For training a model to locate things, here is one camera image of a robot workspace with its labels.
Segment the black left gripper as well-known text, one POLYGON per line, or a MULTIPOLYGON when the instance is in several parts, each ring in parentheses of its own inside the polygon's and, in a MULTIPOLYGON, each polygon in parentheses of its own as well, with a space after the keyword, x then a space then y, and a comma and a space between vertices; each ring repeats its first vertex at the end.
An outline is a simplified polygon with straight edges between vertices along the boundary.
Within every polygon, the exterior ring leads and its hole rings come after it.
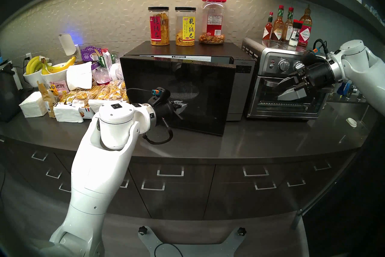
POLYGON ((186 107, 187 103, 183 101, 174 101, 173 103, 169 98, 152 97, 152 109, 155 112, 156 124, 161 124, 162 119, 172 119, 174 115, 180 120, 184 120, 179 112, 186 107))

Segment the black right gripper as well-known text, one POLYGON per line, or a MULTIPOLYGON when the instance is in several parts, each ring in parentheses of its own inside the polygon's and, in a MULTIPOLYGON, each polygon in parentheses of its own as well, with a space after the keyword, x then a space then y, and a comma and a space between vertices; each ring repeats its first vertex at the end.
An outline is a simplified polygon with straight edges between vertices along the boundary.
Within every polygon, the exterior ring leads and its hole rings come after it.
POLYGON ((280 94, 279 101, 294 101, 307 96, 306 91, 311 89, 321 89, 335 83, 335 76, 329 62, 315 63, 302 68, 303 79, 301 76, 289 76, 277 84, 277 89, 288 89, 280 94), (305 82, 305 88, 295 88, 305 82))

